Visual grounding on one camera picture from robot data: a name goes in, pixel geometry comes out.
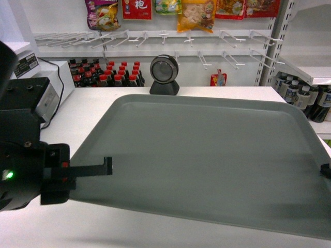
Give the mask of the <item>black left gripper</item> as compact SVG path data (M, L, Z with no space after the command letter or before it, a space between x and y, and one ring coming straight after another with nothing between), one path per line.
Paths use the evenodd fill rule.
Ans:
M25 147L28 158L28 182L33 184L33 193L25 204L40 196L41 205L63 204L76 186L73 178L106 176L113 174L112 157L104 157L103 164L70 167L70 148L64 143Z

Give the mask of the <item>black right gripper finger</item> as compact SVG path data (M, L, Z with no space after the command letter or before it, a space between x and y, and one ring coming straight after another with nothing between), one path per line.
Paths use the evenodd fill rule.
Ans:
M330 164L326 163L326 164L322 164L320 166L320 173L321 175L323 175L325 178L331 178L331 168L330 168Z

